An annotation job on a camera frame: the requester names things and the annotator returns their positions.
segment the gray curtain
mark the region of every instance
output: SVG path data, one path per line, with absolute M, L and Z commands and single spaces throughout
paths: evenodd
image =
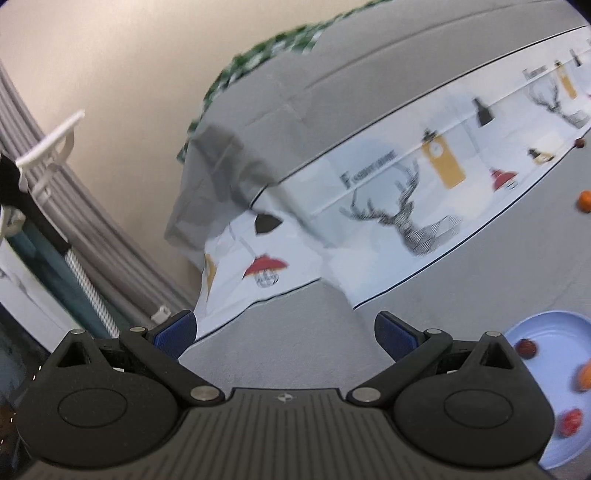
M 16 159 L 44 136 L 0 62 L 0 148 Z M 45 167 L 29 174 L 30 186 Z M 43 212 L 73 245 L 87 275 L 102 296 L 136 325 L 152 326 L 162 305 L 173 313 L 193 309 L 197 295 L 183 291 L 124 234 L 97 204 L 68 166 L 50 182 Z

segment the ribbed black surface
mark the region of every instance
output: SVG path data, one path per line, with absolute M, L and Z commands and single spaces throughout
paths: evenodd
M 73 472 L 37 462 L 25 480 L 465 480 L 547 479 L 535 465 L 464 472 L 404 444 L 379 410 L 335 390 L 237 390 L 227 403 L 194 409 L 159 451 L 127 466 Z

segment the orange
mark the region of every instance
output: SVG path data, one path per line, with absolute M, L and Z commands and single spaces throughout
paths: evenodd
M 579 383 L 579 389 L 582 391 L 591 390 L 591 361 L 579 370 L 577 377 Z
M 582 212 L 591 213 L 591 192 L 585 190 L 581 192 L 579 195 L 579 201 L 577 202 L 577 206 Z

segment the white hanger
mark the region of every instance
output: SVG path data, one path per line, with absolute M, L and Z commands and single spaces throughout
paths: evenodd
M 45 190 L 51 178 L 66 162 L 70 153 L 72 153 L 74 149 L 74 128 L 84 118 L 84 115 L 84 110 L 78 110 L 50 134 L 46 135 L 29 152 L 15 161 L 21 173 L 18 180 L 18 188 L 21 192 L 27 192 L 29 188 L 25 173 L 36 165 L 39 165 L 46 158 L 49 158 L 51 161 L 39 181 L 33 187 L 31 195 L 35 199 Z M 64 146 L 58 153 L 55 153 L 55 148 L 62 141 L 64 141 Z M 22 212 L 8 206 L 2 206 L 0 209 L 0 244 L 6 236 L 13 236 L 20 232 L 24 222 L 25 216 Z

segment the dark red fruit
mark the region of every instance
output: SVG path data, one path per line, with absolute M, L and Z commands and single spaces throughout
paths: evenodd
M 578 408 L 568 411 L 560 420 L 560 434 L 563 437 L 572 437 L 579 431 L 583 424 L 583 412 Z
M 515 350 L 517 354 L 526 360 L 535 357 L 538 353 L 538 346 L 535 344 L 533 340 L 528 338 L 522 338 L 517 345 L 515 345 Z

